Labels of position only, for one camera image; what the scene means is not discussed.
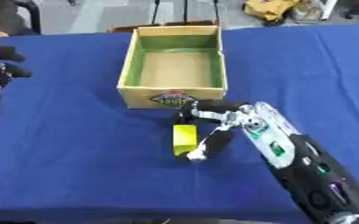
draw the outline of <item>floor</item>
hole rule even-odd
[[[128,25],[146,25],[151,22],[154,0],[77,0],[75,6],[67,0],[34,0],[41,9],[44,34],[105,32],[110,28]],[[189,19],[215,19],[212,0],[189,0]],[[245,15],[241,6],[244,0],[220,0],[219,12],[224,29],[262,26],[262,21]],[[340,0],[328,21],[319,25],[359,23],[342,17],[350,0]],[[28,13],[21,10],[28,20]],[[183,1],[161,0],[157,22],[181,21]],[[300,25],[291,19],[285,25]]]

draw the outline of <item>blue table cover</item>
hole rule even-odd
[[[227,100],[269,102],[359,180],[359,24],[224,31]],[[219,156],[172,154],[170,109],[127,109],[130,34],[0,38],[28,58],[0,103],[0,220],[203,217],[310,223],[239,130]],[[210,125],[200,126],[205,136]]]

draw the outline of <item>yellow cube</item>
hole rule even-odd
[[[197,128],[195,125],[175,124],[172,135],[175,156],[197,148]]]

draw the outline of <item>box label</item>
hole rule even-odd
[[[151,98],[151,101],[177,108],[189,101],[195,101],[196,99],[188,94],[181,93],[179,90],[169,90],[163,94],[155,95]]]

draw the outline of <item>cardboard box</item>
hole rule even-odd
[[[194,99],[221,99],[227,81],[220,28],[136,29],[117,88],[133,109],[175,108]]]

